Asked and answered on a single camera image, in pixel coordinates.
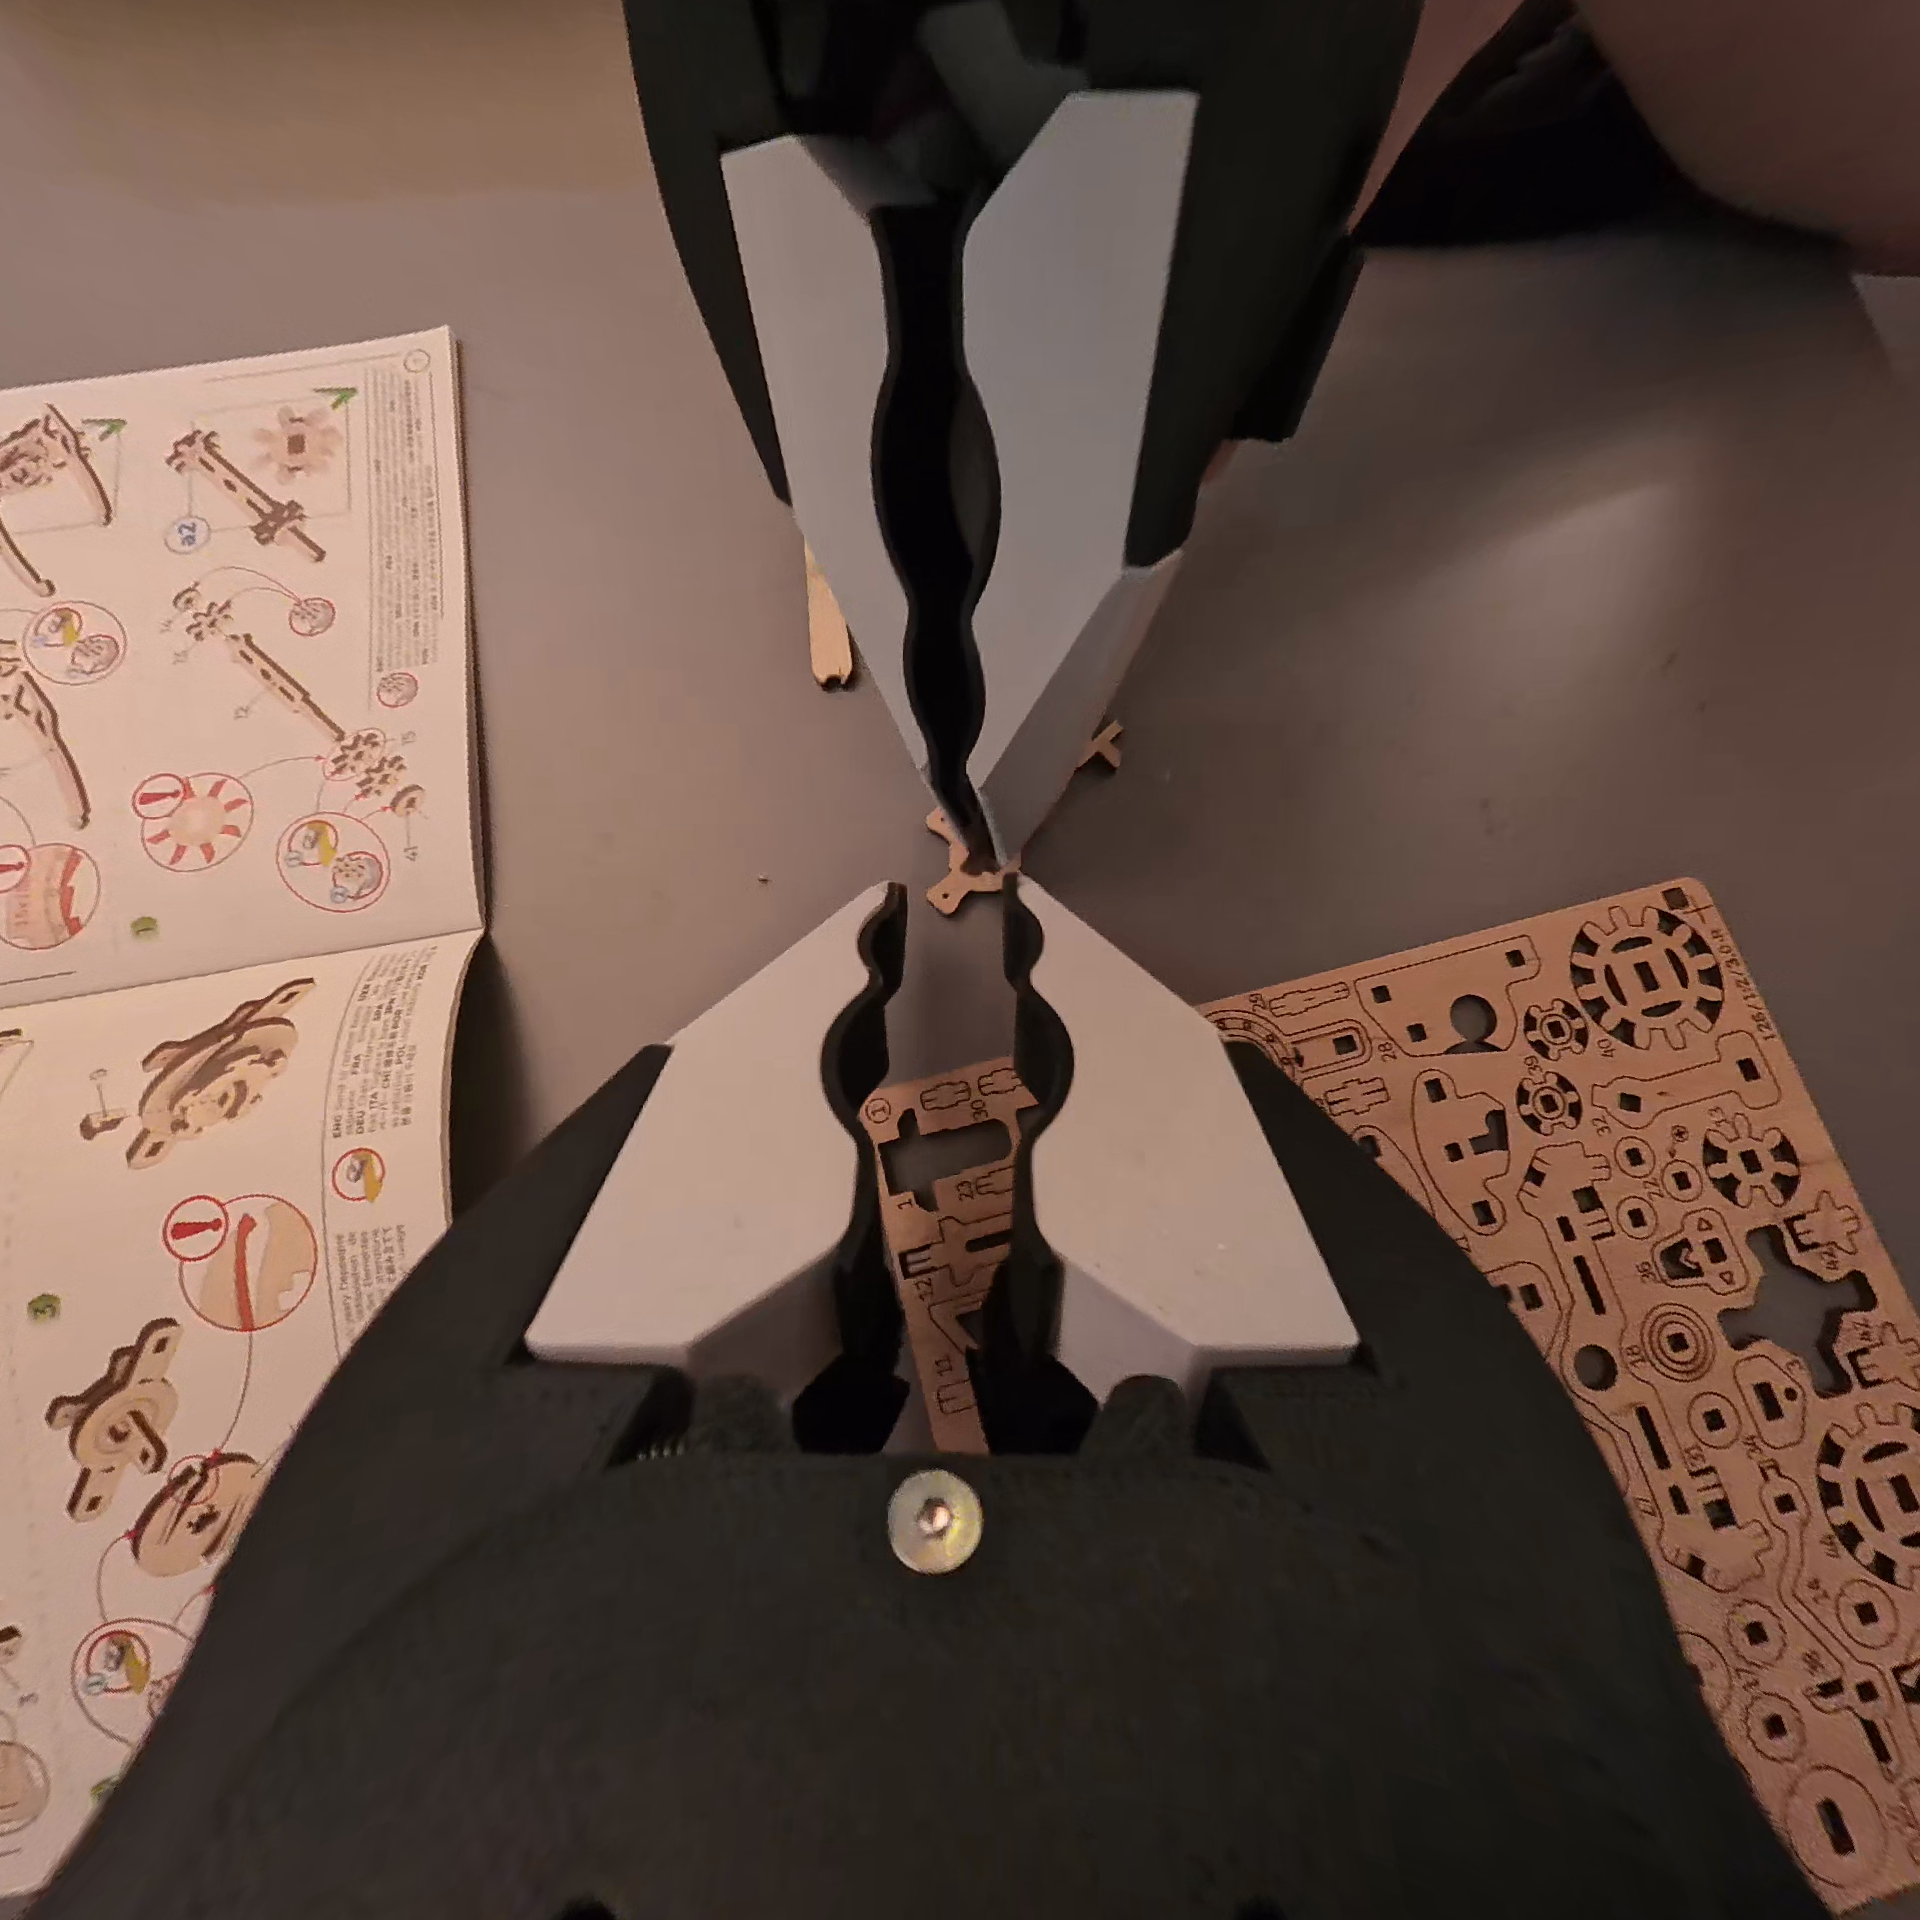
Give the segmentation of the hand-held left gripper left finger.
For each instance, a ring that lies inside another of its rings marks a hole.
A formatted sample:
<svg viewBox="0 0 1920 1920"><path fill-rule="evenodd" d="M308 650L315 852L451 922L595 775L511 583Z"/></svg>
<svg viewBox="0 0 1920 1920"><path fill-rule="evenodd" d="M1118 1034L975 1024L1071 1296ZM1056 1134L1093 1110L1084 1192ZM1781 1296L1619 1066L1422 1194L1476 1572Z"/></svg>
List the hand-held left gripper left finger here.
<svg viewBox="0 0 1920 1920"><path fill-rule="evenodd" d="M860 1116L905 928L902 885L873 885L671 1037L533 1354L749 1377L801 1449L887 1445L905 1332Z"/></svg>

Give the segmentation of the laser-cut wooden parts sheet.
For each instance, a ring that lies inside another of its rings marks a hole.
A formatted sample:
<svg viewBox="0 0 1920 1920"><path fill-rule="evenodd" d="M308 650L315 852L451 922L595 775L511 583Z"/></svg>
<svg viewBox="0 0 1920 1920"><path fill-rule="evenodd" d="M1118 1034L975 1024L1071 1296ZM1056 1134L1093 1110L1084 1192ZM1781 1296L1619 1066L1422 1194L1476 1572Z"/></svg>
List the laser-cut wooden parts sheet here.
<svg viewBox="0 0 1920 1920"><path fill-rule="evenodd" d="M1499 1297L1835 1913L1915 1895L1915 1305L1677 880L1207 1007Z"/></svg>

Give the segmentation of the pointed wooden stick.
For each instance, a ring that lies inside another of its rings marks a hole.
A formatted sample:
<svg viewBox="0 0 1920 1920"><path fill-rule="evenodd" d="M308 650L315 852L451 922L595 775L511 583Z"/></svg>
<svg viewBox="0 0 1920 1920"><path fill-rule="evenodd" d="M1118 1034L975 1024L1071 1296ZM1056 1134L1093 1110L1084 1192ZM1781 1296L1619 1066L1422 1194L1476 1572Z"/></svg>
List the pointed wooden stick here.
<svg viewBox="0 0 1920 1920"><path fill-rule="evenodd" d="M807 584L807 670L825 690L857 680L857 648L843 610L808 544L801 546Z"/></svg>

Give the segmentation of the person's right forearm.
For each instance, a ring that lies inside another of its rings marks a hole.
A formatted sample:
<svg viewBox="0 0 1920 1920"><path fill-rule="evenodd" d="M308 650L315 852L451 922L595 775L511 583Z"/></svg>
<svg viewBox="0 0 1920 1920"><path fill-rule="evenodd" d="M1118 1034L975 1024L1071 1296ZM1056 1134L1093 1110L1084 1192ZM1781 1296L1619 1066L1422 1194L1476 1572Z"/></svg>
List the person's right forearm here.
<svg viewBox="0 0 1920 1920"><path fill-rule="evenodd" d="M1918 274L1915 2L1584 2L1623 90L1723 204Z"/></svg>

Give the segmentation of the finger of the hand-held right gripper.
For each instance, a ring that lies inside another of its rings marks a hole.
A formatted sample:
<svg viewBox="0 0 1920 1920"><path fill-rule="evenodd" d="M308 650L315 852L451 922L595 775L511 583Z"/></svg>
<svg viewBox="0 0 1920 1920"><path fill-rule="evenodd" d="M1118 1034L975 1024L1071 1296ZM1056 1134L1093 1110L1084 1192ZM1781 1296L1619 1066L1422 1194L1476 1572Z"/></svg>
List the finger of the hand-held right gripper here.
<svg viewBox="0 0 1920 1920"><path fill-rule="evenodd" d="M990 833L969 756L993 440L963 301L985 194L840 134L772 137L721 174L798 525L931 796Z"/></svg>
<svg viewBox="0 0 1920 1920"><path fill-rule="evenodd" d="M1128 561L1124 538L1193 113L1187 89L1075 90L967 232L965 356L998 479L967 776L1000 865L1062 796L1180 565Z"/></svg>

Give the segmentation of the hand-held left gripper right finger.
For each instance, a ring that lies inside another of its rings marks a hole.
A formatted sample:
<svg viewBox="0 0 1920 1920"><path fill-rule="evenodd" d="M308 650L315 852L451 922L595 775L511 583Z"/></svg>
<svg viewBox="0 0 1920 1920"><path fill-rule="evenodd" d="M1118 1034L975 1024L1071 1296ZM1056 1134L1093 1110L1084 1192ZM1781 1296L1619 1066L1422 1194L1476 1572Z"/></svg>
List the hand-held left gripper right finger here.
<svg viewBox="0 0 1920 1920"><path fill-rule="evenodd" d="M969 1357L990 1450L1071 1450L1132 1377L1341 1365L1360 1344L1225 1040L1032 880L1004 887L1015 1070L1006 1260Z"/></svg>

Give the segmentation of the wooden x-shaped part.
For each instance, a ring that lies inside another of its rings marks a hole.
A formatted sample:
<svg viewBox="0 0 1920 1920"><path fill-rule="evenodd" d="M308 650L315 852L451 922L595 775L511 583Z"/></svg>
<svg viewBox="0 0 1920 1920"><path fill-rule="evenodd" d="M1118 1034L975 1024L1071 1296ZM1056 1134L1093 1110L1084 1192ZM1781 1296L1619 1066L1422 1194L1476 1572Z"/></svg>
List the wooden x-shaped part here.
<svg viewBox="0 0 1920 1920"><path fill-rule="evenodd" d="M1000 865L975 854L941 807L925 816L925 826L947 844L947 873L925 894L925 901L943 916L952 916L973 895L998 894L1004 882L1022 871L1019 854Z"/></svg>

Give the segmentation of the illustrated instruction booklet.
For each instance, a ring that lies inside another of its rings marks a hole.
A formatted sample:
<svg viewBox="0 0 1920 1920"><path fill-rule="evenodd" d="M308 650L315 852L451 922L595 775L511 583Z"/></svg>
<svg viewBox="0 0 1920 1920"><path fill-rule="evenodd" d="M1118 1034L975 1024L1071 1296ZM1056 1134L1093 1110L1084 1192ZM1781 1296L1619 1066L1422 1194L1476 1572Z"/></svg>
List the illustrated instruction booklet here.
<svg viewBox="0 0 1920 1920"><path fill-rule="evenodd" d="M1 398L5 1895L447 1225L460 410L446 326Z"/></svg>

